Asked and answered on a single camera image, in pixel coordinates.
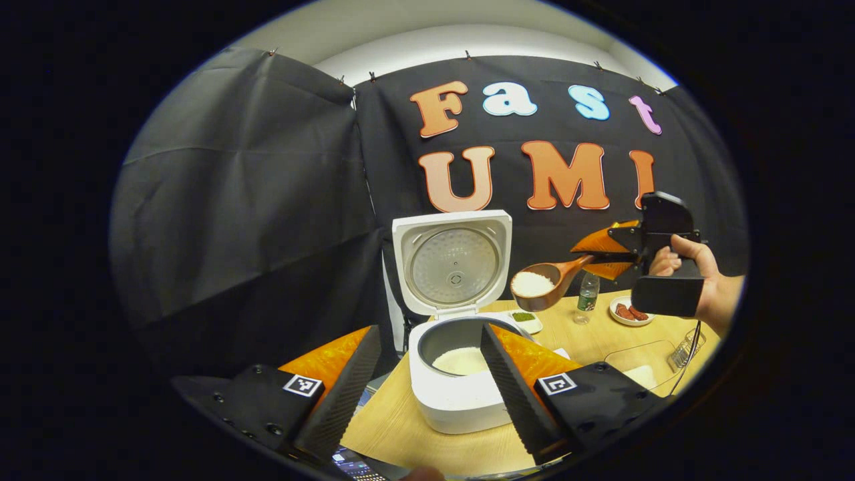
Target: water bottle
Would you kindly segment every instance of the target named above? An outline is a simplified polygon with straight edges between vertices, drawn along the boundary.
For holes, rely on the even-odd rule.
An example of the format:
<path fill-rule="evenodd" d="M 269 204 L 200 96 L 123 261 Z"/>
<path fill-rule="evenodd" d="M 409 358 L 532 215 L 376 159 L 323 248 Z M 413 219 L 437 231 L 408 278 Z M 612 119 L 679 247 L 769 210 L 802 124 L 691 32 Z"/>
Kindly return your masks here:
<path fill-rule="evenodd" d="M 599 277 L 585 273 L 582 278 L 582 285 L 579 289 L 579 304 L 576 306 L 575 322 L 577 324 L 587 324 L 590 318 L 586 312 L 593 311 L 597 305 L 597 295 L 599 294 Z"/>

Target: cable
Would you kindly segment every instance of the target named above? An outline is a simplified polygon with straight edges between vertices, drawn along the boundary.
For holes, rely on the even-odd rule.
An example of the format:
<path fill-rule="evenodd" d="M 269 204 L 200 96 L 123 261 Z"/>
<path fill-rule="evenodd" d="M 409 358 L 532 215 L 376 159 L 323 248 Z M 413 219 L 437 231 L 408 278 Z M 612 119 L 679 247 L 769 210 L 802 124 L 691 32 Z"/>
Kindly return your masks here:
<path fill-rule="evenodd" d="M 677 384 L 680 383 L 680 381 L 683 378 L 683 375 L 686 374 L 686 371 L 688 371 L 689 363 L 692 362 L 692 359 L 694 358 L 694 354 L 695 354 L 695 349 L 698 347 L 698 338 L 699 337 L 700 337 L 700 321 L 698 321 L 698 324 L 695 326 L 695 332 L 694 332 L 694 336 L 692 339 L 692 346 L 689 348 L 689 359 L 686 359 L 686 364 L 683 366 L 683 372 L 680 373 L 680 377 L 677 378 L 677 382 L 674 383 L 674 387 L 671 388 L 671 392 L 669 392 L 668 395 L 674 394 L 674 389 L 677 389 Z"/>

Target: wooden ladle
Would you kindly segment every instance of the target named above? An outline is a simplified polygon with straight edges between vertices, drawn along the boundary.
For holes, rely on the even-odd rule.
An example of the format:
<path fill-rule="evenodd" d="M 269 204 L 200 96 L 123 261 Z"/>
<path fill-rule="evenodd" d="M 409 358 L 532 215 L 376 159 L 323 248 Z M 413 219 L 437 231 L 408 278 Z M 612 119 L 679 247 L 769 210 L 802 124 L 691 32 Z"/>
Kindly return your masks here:
<path fill-rule="evenodd" d="M 570 262 L 529 265 L 527 268 L 520 270 L 520 272 L 533 272 L 534 274 L 540 274 L 541 276 L 549 279 L 555 288 L 546 294 L 536 297 L 528 297 L 514 292 L 514 280 L 511 279 L 510 293 L 514 295 L 516 304 L 520 306 L 523 311 L 545 311 L 546 309 L 556 305 L 556 303 L 564 297 L 567 293 L 567 289 L 570 287 L 570 283 L 573 281 L 573 278 L 576 277 L 576 274 L 595 259 L 596 257 L 593 255 L 584 255 L 577 260 L 572 260 Z"/>

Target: table surface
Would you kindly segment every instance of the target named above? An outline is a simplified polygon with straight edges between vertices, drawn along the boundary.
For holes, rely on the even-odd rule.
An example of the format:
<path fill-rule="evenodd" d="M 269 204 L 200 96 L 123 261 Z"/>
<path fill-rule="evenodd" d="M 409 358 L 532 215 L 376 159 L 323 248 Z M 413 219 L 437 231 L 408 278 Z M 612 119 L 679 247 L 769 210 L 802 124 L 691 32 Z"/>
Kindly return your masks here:
<path fill-rule="evenodd" d="M 589 312 L 588 324 L 575 324 L 578 297 L 561 299 L 554 307 L 538 312 L 543 330 L 533 338 L 551 350 L 562 347 L 582 365 L 605 360 L 621 371 L 649 365 L 658 386 L 653 393 L 666 396 L 679 377 L 667 365 L 695 319 L 657 315 L 644 326 L 619 324 L 609 314 L 609 304 L 630 291 L 600 294 Z M 513 300 L 498 300 L 481 312 L 519 310 Z M 701 324 L 705 344 L 686 370 L 675 394 L 692 381 L 715 352 L 718 336 Z M 404 355 L 366 406 L 353 417 L 341 444 L 360 454 L 406 468 L 434 466 L 447 476 L 483 476 L 515 472 L 535 466 L 512 424 L 461 435 L 434 431 L 422 417 L 410 387 L 409 353 Z"/>

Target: black fabric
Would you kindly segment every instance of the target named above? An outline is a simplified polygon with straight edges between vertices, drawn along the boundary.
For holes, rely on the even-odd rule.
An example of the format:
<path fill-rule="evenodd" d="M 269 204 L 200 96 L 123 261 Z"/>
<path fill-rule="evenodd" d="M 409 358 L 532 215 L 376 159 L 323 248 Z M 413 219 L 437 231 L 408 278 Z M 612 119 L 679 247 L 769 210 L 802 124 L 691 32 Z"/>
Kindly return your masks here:
<path fill-rule="evenodd" d="M 391 369 L 352 94 L 300 62 L 230 48 L 140 131 L 110 257 L 131 325 L 168 375 L 281 364 L 369 324 Z"/>
<path fill-rule="evenodd" d="M 419 107 L 410 101 L 417 92 L 454 80 L 466 84 L 459 95 L 463 110 L 454 130 L 429 139 L 420 135 L 423 121 Z M 531 116 L 492 116 L 482 107 L 482 89 L 495 82 L 515 82 L 528 90 L 537 111 Z M 604 96 L 610 118 L 589 120 L 575 109 L 568 95 L 572 85 L 590 86 Z M 624 75 L 593 66 L 526 56 L 473 57 L 429 63 L 383 75 L 375 82 L 356 86 L 357 119 L 363 158 L 378 222 L 383 228 L 383 252 L 389 282 L 396 301 L 402 302 L 391 226 L 397 217 L 439 212 L 430 202 L 425 173 L 418 159 L 428 153 L 451 152 L 451 187 L 458 197 L 473 192 L 471 165 L 461 158 L 464 149 L 491 146 L 492 199 L 485 209 L 503 209 L 514 221 L 510 273 L 529 264 L 569 260 L 569 249 L 582 237 L 616 221 L 640 218 L 634 205 L 638 181 L 632 150 L 649 152 L 655 160 L 655 188 L 683 199 L 695 217 L 695 227 L 709 240 L 716 259 L 727 272 L 746 270 L 746 225 L 741 198 L 724 144 L 700 108 L 681 89 L 659 96 L 649 86 Z M 640 96 L 651 106 L 663 133 L 651 133 L 638 111 L 629 103 Z M 533 195 L 533 173 L 522 144 L 530 140 L 551 142 L 569 163 L 581 142 L 600 145 L 606 195 L 610 206 L 601 211 L 584 210 L 574 203 L 565 208 L 559 200 L 549 211 L 533 211 L 527 200 Z M 576 277 L 567 295 L 577 295 L 582 276 Z M 619 277 L 602 281 L 601 291 L 629 288 Z M 506 287 L 502 299 L 510 299 Z"/>

